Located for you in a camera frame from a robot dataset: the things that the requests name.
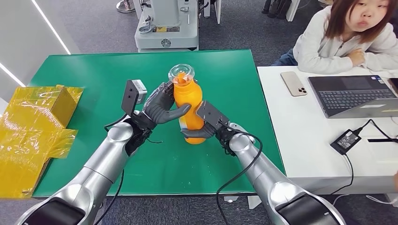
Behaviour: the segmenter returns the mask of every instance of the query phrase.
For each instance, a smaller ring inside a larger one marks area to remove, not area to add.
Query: power adapter
[[[347,154],[347,152],[354,147],[362,138],[359,137],[359,133],[362,129],[352,131],[348,129],[340,137],[338,137],[330,145],[341,155]]]

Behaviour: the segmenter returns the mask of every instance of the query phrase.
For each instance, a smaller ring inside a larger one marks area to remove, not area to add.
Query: black cable
[[[333,192],[331,195],[333,195],[333,194],[339,192],[339,191],[340,191],[341,189],[343,189],[343,188],[346,188],[346,187],[351,186],[351,185],[352,185],[352,182],[354,181],[354,167],[352,166],[351,160],[350,160],[350,158],[348,158],[348,155],[344,154],[344,156],[348,159],[348,162],[350,163],[350,167],[351,167],[351,182],[350,182],[350,184],[345,185],[345,186],[339,188],[337,191]]]
[[[108,127],[111,127],[111,126],[115,125],[116,123],[119,123],[119,122],[122,121],[126,116],[127,116],[127,114],[124,114],[120,119],[116,120],[115,122],[110,123],[110,124],[108,124],[108,125],[105,125],[105,126],[104,126],[104,129],[108,132],[108,131],[109,131]]]
[[[362,129],[364,128],[364,127],[366,127],[370,122],[372,122],[372,124],[373,124],[373,126],[375,127],[375,128],[377,128],[379,131],[380,131],[380,133],[382,133],[386,138],[388,138],[390,141],[392,141],[392,142],[395,142],[395,143],[398,143],[398,140],[397,139],[393,139],[393,138],[391,138],[390,136],[388,136],[384,131],[382,131],[381,129],[380,129],[380,127],[378,127],[378,125],[372,120],[372,119],[369,119],[366,123],[365,123],[365,125],[363,125],[363,126],[361,126],[360,128],[358,128],[358,129],[356,129],[355,131],[353,131],[353,133],[355,134],[355,135],[359,135],[360,134],[360,132],[362,131]]]
[[[262,153],[262,142],[261,142],[261,140],[260,140],[258,137],[254,136],[254,135],[252,135],[252,134],[249,134],[249,133],[246,133],[246,132],[243,132],[243,131],[240,131],[240,130],[236,130],[236,129],[234,129],[234,128],[228,126],[227,124],[224,124],[224,123],[221,122],[221,121],[220,121],[220,123],[221,123],[223,126],[225,126],[226,128],[228,128],[228,129],[230,129],[230,130],[232,130],[232,131],[238,132],[238,133],[243,134],[243,135],[251,136],[251,137],[253,137],[254,139],[256,139],[257,141],[259,141],[259,143],[260,143],[259,152],[258,152],[257,155],[254,157],[253,161],[252,161],[244,170],[242,170],[240,173],[238,173],[235,177],[233,177],[233,178],[230,179],[227,183],[225,183],[224,185],[222,185],[222,186],[217,190],[217,192],[215,193],[215,197],[216,197],[216,201],[217,201],[217,207],[218,207],[218,209],[220,210],[221,216],[222,216],[222,218],[224,219],[225,224],[226,224],[226,225],[229,225],[229,224],[228,224],[228,221],[227,221],[227,218],[225,217],[225,214],[224,214],[224,212],[222,211],[222,208],[221,208],[221,206],[220,206],[220,202],[219,202],[219,200],[218,200],[218,195],[220,194],[220,192],[221,192],[226,186],[228,186],[230,183],[234,182],[236,179],[238,179],[240,176],[242,176],[242,174],[244,174],[245,172],[247,172],[247,170],[249,170],[249,168],[254,164],[254,162],[260,157],[260,155],[261,155],[261,153]]]
[[[115,202],[116,197],[119,194],[120,189],[122,188],[123,178],[124,178],[124,169],[122,170],[122,177],[120,178],[120,184],[119,184],[119,187],[118,187],[118,189],[116,191],[116,194],[113,196],[113,199],[112,199],[111,203],[109,204],[108,208],[104,211],[104,214],[102,214],[102,216],[95,222],[94,225],[98,225],[98,223],[100,223],[100,221],[104,218],[104,216],[107,214],[107,212],[111,208],[112,204]]]
[[[380,133],[382,133],[382,134],[383,134],[386,138],[388,138],[390,141],[395,142],[395,143],[398,143],[398,140],[397,140],[397,139],[393,139],[393,138],[391,138],[390,136],[388,136],[385,132],[383,132],[383,131],[376,125],[376,123],[375,123],[372,119],[370,119],[370,120],[365,124],[365,126],[366,126],[369,122],[372,122],[372,123],[373,123],[373,126],[376,127],[376,128],[380,131]]]
[[[160,144],[160,143],[163,143],[163,141],[160,141],[160,142],[153,142],[153,141],[151,141],[151,140],[149,140],[149,139],[146,139],[147,141],[149,141],[150,143],[154,143],[154,144]]]

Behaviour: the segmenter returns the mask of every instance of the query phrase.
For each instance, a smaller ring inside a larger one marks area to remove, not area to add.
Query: white wall
[[[36,0],[72,54],[80,53],[51,1]],[[52,54],[67,54],[32,0],[0,0],[0,63],[27,85]],[[0,98],[10,100],[18,84],[0,69]]]
[[[4,113],[8,105],[8,102],[4,101],[4,99],[0,98],[0,116]]]

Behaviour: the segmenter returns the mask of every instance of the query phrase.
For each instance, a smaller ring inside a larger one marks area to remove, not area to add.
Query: yellow packaging
[[[81,88],[17,88],[0,118],[0,198],[31,197],[49,158],[65,158],[77,130],[65,129]]]

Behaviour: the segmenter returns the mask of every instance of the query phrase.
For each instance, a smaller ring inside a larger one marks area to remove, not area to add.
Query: laptop keyboard
[[[327,109],[351,109],[377,98],[396,98],[390,90],[319,91]]]

